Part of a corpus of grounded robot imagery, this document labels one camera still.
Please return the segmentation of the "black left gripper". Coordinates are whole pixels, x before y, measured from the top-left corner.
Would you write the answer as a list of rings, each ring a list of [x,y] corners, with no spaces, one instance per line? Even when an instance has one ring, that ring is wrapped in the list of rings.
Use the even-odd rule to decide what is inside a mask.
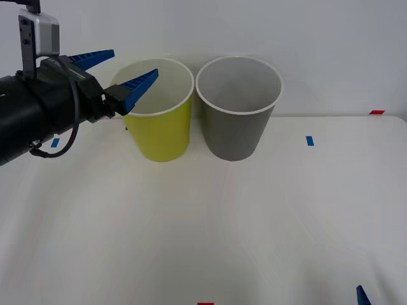
[[[49,57],[41,61],[39,76],[53,85],[66,83],[69,89],[72,81],[78,94],[80,116],[92,123],[107,116],[107,105],[113,112],[125,116],[157,80],[159,72],[153,69],[130,81],[106,88],[106,104],[102,100],[101,85],[87,70],[114,56],[114,50],[102,50],[70,57]]]

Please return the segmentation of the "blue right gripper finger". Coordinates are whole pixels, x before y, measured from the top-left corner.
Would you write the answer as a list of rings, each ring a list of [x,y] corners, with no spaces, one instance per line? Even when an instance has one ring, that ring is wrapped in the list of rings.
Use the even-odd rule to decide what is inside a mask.
[[[371,302],[368,299],[368,296],[366,295],[366,293],[361,285],[357,286],[356,292],[357,292],[357,304],[358,305],[371,305]]]

